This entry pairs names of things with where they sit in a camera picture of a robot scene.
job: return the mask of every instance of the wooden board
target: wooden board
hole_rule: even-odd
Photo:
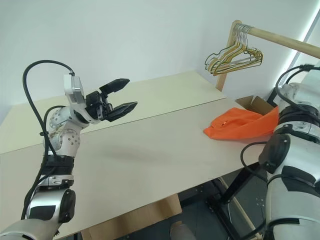
[[[95,90],[89,91],[85,89],[85,93],[88,94]],[[114,122],[103,121],[96,125],[91,124],[82,133],[145,119],[223,98],[225,96],[214,85],[195,71],[132,82],[121,91],[111,93],[108,101],[114,107],[123,103],[138,101],[135,109]],[[66,96],[35,102],[42,116],[52,106],[67,104]],[[0,126],[0,154],[42,143],[43,138],[39,135],[41,131],[29,104],[13,106]]]
[[[81,231],[83,240],[113,240],[182,213],[177,194]]]
[[[241,149],[257,139],[218,141],[203,133],[232,107],[239,105],[225,98],[82,134],[73,170],[75,215],[59,237],[241,168]],[[262,148],[245,152],[248,165]],[[38,144],[0,155],[0,229],[20,218],[42,153]]]

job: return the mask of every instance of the cable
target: cable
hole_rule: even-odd
[[[293,76],[290,76],[289,79],[287,80],[287,82],[289,82],[296,74],[299,74],[303,71],[310,71],[310,70],[320,70],[320,67],[316,67],[314,65],[311,64],[305,64],[305,65],[299,65],[299,66],[295,66],[293,68],[288,69],[287,71],[285,71],[283,74],[281,74],[281,76],[279,77],[279,79],[276,81],[275,84],[275,92],[276,94],[285,102],[287,102],[288,104],[290,104],[291,106],[295,107],[296,109],[299,109],[301,111],[303,111],[304,113],[306,113],[310,118],[312,118],[313,120],[315,120],[317,123],[320,124],[320,118],[318,118],[317,116],[310,114],[310,112],[308,110],[306,110],[304,107],[296,104],[295,102],[293,102],[292,100],[288,99],[286,96],[284,96],[281,92],[280,92],[280,88],[279,88],[279,83],[281,81],[281,79],[289,72],[295,70],[295,69],[300,69],[297,72],[295,72],[293,74]]]
[[[248,166],[246,165],[246,163],[245,163],[245,160],[244,160],[244,153],[245,153],[245,151],[246,151],[249,147],[251,147],[251,146],[253,146],[253,145],[266,144],[266,143],[267,143],[266,141],[256,141],[256,142],[252,142],[252,143],[248,144],[247,146],[245,146],[245,147],[241,150],[240,160],[241,160],[242,165],[244,166],[244,168],[245,168],[248,172],[250,172],[251,174],[253,174],[253,175],[256,176],[257,178],[261,179],[262,181],[268,183],[268,180],[267,180],[265,177],[261,176],[260,174],[258,174],[258,173],[256,173],[255,171],[253,171],[250,167],[248,167]]]
[[[44,128],[45,128],[45,132],[47,132],[47,118],[49,113],[53,110],[53,109],[57,109],[57,108],[64,108],[65,106],[63,105],[56,105],[56,106],[52,106],[50,107],[44,114],[44,118],[43,118],[43,124],[44,124]]]
[[[305,185],[307,185],[308,187],[311,187],[311,188],[315,188],[316,187],[312,182],[309,182],[309,181],[307,181],[305,179],[302,179],[302,178],[299,178],[299,177],[296,177],[296,176],[285,175],[285,174],[278,174],[278,175],[272,176],[269,179],[269,181],[268,181],[266,186],[268,187],[269,184],[275,179],[290,179],[290,180],[298,181],[301,184],[305,184]]]
[[[43,137],[44,137],[44,154],[43,154],[43,158],[42,158],[42,162],[41,162],[41,166],[40,166],[40,169],[35,177],[35,180],[31,186],[31,188],[29,189],[29,191],[27,192],[27,194],[25,195],[25,198],[24,198],[24,203],[23,203],[23,209],[22,209],[22,214],[21,214],[21,220],[24,220],[25,217],[26,217],[26,213],[27,213],[27,208],[28,208],[28,205],[30,203],[30,200],[31,200],[31,197],[32,197],[32,194],[33,192],[35,191],[37,185],[43,181],[43,179],[47,178],[50,174],[52,174],[54,171],[55,171],[55,167],[53,167],[49,173],[47,173],[45,176],[43,176],[42,178],[41,177],[41,174],[46,166],[46,163],[47,163],[47,160],[48,160],[48,154],[49,154],[49,148],[51,149],[52,151],[52,154],[54,155],[54,157],[56,158],[57,157],[57,153],[54,149],[54,147],[52,146],[50,140],[49,140],[49,137],[48,137],[48,133],[47,133],[47,126],[46,126],[46,123],[47,123],[47,118],[48,118],[48,114],[49,112],[54,109],[54,108],[57,108],[57,107],[61,107],[61,106],[54,106],[54,107],[51,107],[47,110],[47,112],[45,113],[45,116],[44,116],[44,120],[42,120],[31,96],[30,96],[30,93],[29,93],[29,90],[28,90],[28,86],[27,86],[27,75],[28,75],[28,72],[30,71],[31,68],[33,68],[34,66],[36,65],[39,65],[39,64],[44,64],[44,63],[50,63],[50,64],[57,64],[57,65],[60,65],[60,66],[63,66],[65,68],[67,68],[69,71],[70,71],[70,75],[74,76],[75,75],[75,72],[72,70],[71,67],[69,67],[68,65],[62,63],[62,62],[59,62],[59,61],[54,61],[54,60],[40,60],[40,61],[36,61],[32,64],[30,64],[23,72],[23,75],[22,75],[22,85],[23,85],[23,89],[24,89],[24,93],[25,93],[25,96],[32,108],[32,111],[34,112],[40,126],[41,126],[41,129],[42,129],[42,134],[43,134]]]
[[[230,223],[232,224],[231,213],[230,213],[230,202],[228,202],[228,215],[229,215]]]
[[[264,219],[263,222],[259,226],[257,226],[255,230],[252,230],[247,235],[244,235],[243,237],[240,238],[240,240],[248,240],[248,239],[250,239],[253,235],[255,235],[258,232],[260,232],[265,227],[265,225],[266,225],[266,220]]]
[[[44,139],[47,141],[47,143],[49,144],[49,147],[53,153],[54,156],[56,156],[56,151],[54,149],[54,147],[51,145],[51,142],[49,141],[49,138],[48,138],[48,134],[46,133],[46,126],[44,125],[44,122],[30,96],[30,93],[29,93],[29,90],[28,90],[28,86],[27,86],[27,75],[28,75],[28,72],[30,71],[31,68],[33,68],[34,66],[36,65],[39,65],[39,64],[44,64],[44,63],[50,63],[50,64],[57,64],[57,65],[60,65],[60,66],[63,66],[65,68],[67,68],[72,76],[75,75],[75,72],[72,70],[71,67],[69,67],[68,65],[62,63],[62,62],[59,62],[59,61],[54,61],[54,60],[40,60],[40,61],[35,61],[34,63],[31,63],[29,66],[26,67],[26,69],[24,70],[23,72],[23,75],[22,75],[22,85],[23,85],[23,89],[24,89],[24,93],[25,93],[25,96],[32,108],[32,111],[34,112],[36,118],[38,119],[38,122],[42,128],[42,131],[43,131],[43,136],[44,136]]]

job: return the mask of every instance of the black ribbed connector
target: black ribbed connector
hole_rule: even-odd
[[[52,175],[71,175],[74,169],[74,160],[75,158],[72,156],[57,155],[55,157],[54,155],[49,155],[41,174],[46,175],[55,167],[56,169]]]

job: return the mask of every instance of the wooden pole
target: wooden pole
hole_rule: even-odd
[[[242,24],[242,22],[240,20],[235,20],[232,23],[231,28],[230,28],[228,42],[226,44],[227,47],[231,46],[235,42],[234,27],[235,27],[236,24]],[[218,79],[217,79],[216,84],[215,84],[215,88],[218,89],[220,92],[224,88],[226,78],[227,78],[227,74],[226,73],[220,74],[218,76]]]
[[[310,56],[313,56],[317,59],[320,59],[320,47],[311,45],[309,43],[305,43],[302,41],[298,41],[286,36],[282,36],[279,34],[275,34],[269,31],[265,31],[265,30],[261,30],[259,28],[251,28],[248,32],[248,34],[297,50],[298,52],[304,53],[304,54],[308,54]]]
[[[228,42],[227,42],[227,47],[231,46],[235,39],[234,39],[234,35],[233,35],[233,30],[236,24],[242,24],[242,22],[240,20],[235,20],[232,25],[231,25],[231,29],[230,29],[230,34],[229,34],[229,38],[228,38]],[[294,49],[297,50],[298,52],[313,56],[315,58],[320,59],[320,47],[302,42],[302,41],[298,41],[286,36],[282,36],[273,32],[269,32],[269,31],[265,31],[256,27],[252,27],[249,32],[249,35],[288,47],[290,49]],[[225,81],[227,78],[227,74],[221,74],[218,76],[217,81],[216,81],[216,85],[215,87],[219,90],[222,91],[224,85],[225,85]]]

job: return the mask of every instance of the gold wire hanger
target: gold wire hanger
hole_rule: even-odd
[[[256,48],[248,48],[248,32],[251,26],[236,24],[233,29],[233,45],[222,49],[218,54],[212,53],[205,61],[205,69],[214,76],[240,69],[259,66],[263,60],[263,53]],[[233,60],[244,53],[245,58]]]

